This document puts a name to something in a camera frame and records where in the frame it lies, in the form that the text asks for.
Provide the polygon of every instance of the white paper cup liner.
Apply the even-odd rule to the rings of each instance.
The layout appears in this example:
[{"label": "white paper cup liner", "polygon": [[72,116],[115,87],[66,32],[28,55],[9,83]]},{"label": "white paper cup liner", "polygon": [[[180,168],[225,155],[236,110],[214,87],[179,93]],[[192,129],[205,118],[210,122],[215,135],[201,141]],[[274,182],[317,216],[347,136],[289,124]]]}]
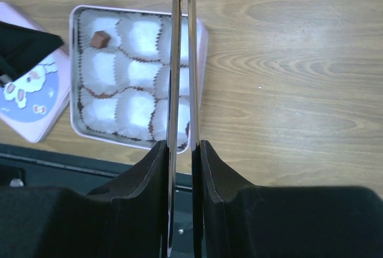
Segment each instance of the white paper cup liner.
[{"label": "white paper cup liner", "polygon": [[118,53],[106,53],[88,48],[81,55],[80,74],[85,87],[94,94],[112,95],[118,85],[114,73]]},{"label": "white paper cup liner", "polygon": [[117,133],[141,141],[152,140],[149,126],[153,111],[153,95],[137,89],[125,90],[117,104]]},{"label": "white paper cup liner", "polygon": [[[186,98],[180,98],[178,109],[178,134],[177,147],[182,148],[187,145],[189,137],[190,123],[190,103]],[[151,121],[153,128],[153,137],[156,141],[166,139],[166,130],[168,128],[168,100],[163,99],[156,105],[156,110]]]},{"label": "white paper cup liner", "polygon": [[121,37],[117,32],[117,24],[121,15],[105,10],[85,10],[80,14],[78,35],[81,51],[93,48],[90,42],[95,32],[104,31],[111,39],[104,51],[116,51],[121,46]]},{"label": "white paper cup liner", "polygon": [[161,30],[161,18],[130,14],[117,25],[121,35],[121,47],[126,54],[138,60],[159,60],[157,43]]},{"label": "white paper cup liner", "polygon": [[103,133],[115,133],[117,123],[115,112],[118,95],[112,98],[94,98],[85,88],[81,89],[80,102],[83,106],[81,116],[84,124],[91,130]]},{"label": "white paper cup liner", "polygon": [[[169,97],[169,74],[170,66],[164,65],[156,76],[154,83],[154,93],[159,99]],[[180,96],[189,96],[189,68],[180,69]]]},{"label": "white paper cup liner", "polygon": [[115,77],[119,88],[142,87],[154,92],[154,81],[160,68],[158,62],[142,62],[119,54],[115,60]]}]

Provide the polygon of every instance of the wood grain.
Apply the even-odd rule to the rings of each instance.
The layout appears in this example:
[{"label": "wood grain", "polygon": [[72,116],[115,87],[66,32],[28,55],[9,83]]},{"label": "wood grain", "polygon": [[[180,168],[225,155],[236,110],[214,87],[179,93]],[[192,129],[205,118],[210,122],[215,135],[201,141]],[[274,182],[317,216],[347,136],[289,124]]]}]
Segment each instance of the wood grain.
[{"label": "wood grain", "polygon": [[[169,11],[170,0],[2,0],[68,39],[79,4]],[[383,0],[197,0],[210,45],[203,139],[262,185],[359,184],[383,195]],[[143,150],[80,138],[66,110],[28,144],[3,123],[0,142],[135,163]],[[178,170],[190,172],[189,154]]]}]

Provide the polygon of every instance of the brown chocolate piece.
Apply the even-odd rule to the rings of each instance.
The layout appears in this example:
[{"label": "brown chocolate piece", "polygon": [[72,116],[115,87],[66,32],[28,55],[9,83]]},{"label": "brown chocolate piece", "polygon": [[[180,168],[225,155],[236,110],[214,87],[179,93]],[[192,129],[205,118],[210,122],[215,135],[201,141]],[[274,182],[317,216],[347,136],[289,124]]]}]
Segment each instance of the brown chocolate piece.
[{"label": "brown chocolate piece", "polygon": [[90,45],[95,48],[104,48],[108,46],[110,35],[104,31],[95,32]]}]

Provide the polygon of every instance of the pink tin box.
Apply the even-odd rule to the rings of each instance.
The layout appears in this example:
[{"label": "pink tin box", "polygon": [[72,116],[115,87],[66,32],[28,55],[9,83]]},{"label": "pink tin box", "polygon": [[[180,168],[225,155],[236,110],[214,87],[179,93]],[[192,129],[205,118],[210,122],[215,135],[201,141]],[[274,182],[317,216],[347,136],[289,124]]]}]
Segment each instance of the pink tin box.
[{"label": "pink tin box", "polygon": [[[45,31],[15,6],[0,2],[0,21]],[[69,102],[70,61],[64,48],[43,59],[30,72],[1,88],[0,119],[30,142],[44,139]],[[22,98],[16,93],[23,90]]]}]

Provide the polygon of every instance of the black foam pad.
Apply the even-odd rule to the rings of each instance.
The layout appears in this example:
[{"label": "black foam pad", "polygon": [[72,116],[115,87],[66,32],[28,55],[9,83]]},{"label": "black foam pad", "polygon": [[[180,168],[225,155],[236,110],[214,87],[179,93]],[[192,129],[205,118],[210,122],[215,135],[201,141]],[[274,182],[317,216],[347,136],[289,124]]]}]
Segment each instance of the black foam pad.
[{"label": "black foam pad", "polygon": [[383,201],[370,189],[255,186],[208,141],[201,149],[211,257],[383,257]]},{"label": "black foam pad", "polygon": [[166,143],[87,196],[0,188],[0,257],[155,257],[166,235]]},{"label": "black foam pad", "polygon": [[47,32],[0,22],[0,75],[16,80],[64,42]]}]

